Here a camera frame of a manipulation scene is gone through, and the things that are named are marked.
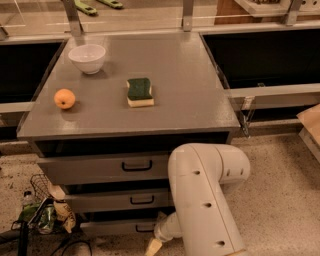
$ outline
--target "green sponge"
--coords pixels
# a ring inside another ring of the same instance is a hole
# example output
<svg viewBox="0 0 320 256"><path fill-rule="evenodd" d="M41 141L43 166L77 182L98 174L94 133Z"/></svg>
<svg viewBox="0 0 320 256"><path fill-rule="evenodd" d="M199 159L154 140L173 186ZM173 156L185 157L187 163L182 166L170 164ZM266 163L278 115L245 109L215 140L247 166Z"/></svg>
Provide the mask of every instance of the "green sponge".
<svg viewBox="0 0 320 256"><path fill-rule="evenodd" d="M151 82L148 78L133 78L127 80L128 104L130 107L145 107L154 105L151 95Z"/></svg>

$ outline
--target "drawer handle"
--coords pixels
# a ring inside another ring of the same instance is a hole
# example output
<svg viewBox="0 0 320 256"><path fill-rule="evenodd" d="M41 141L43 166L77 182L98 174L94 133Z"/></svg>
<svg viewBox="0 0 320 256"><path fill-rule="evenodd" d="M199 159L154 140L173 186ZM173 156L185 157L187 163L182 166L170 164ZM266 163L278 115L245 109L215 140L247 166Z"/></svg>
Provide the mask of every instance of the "drawer handle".
<svg viewBox="0 0 320 256"><path fill-rule="evenodd" d="M143 168L127 168L126 163L122 162L122 170L125 172L142 172L142 171L148 171L152 168L152 160L149 161L149 165L147 167Z"/></svg>
<svg viewBox="0 0 320 256"><path fill-rule="evenodd" d="M151 200L147 201L147 202L134 202L133 198L130 197L130 203L133 204L133 205L137 205L137 204L152 204L153 202L154 202L154 196L152 196Z"/></svg>
<svg viewBox="0 0 320 256"><path fill-rule="evenodd" d="M152 227L151 229L141 230L141 229L139 229L138 225L136 225L136 232L137 232L137 233L150 233L150 232L153 232L154 226L155 226L155 225L153 225L153 227Z"/></svg>

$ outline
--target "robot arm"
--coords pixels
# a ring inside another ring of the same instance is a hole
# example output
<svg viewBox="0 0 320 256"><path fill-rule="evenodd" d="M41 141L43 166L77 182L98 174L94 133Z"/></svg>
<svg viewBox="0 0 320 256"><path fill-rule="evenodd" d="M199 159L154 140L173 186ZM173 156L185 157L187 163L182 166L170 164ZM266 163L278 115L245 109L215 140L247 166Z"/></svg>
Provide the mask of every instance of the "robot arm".
<svg viewBox="0 0 320 256"><path fill-rule="evenodd" d="M248 255L220 187L230 191L249 177L247 156L230 145L185 144L168 170L176 212L157 223L155 237L182 236L187 256Z"/></svg>

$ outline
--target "orange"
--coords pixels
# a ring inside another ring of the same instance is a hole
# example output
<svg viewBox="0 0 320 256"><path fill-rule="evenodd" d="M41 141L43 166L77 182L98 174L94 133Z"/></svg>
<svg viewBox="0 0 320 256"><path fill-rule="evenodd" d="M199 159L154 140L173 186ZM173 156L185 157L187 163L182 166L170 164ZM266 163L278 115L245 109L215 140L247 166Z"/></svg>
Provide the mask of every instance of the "orange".
<svg viewBox="0 0 320 256"><path fill-rule="evenodd" d="M76 102L76 96L69 89L60 89L54 95L54 102L61 109L69 109Z"/></svg>

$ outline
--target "floor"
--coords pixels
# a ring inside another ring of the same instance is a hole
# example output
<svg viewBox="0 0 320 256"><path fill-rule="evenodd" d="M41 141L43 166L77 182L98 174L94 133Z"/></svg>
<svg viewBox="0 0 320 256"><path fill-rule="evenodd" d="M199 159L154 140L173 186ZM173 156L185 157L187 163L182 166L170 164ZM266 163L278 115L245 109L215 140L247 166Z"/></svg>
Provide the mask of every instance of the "floor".
<svg viewBox="0 0 320 256"><path fill-rule="evenodd" d="M320 251L320 165L298 133L299 124L253 126L251 137L235 137L251 162L251 176L227 197L250 255L318 256ZM0 143L0 232L17 218L23 191L30 178L41 173L24 142ZM28 255L50 255L65 234L31 236ZM86 237L93 255L144 255L150 234ZM61 255L62 249L55 255ZM0 255L17 255L17 242L0 245ZM90 255L84 243L65 255ZM159 256L184 255L181 239L166 243Z"/></svg>

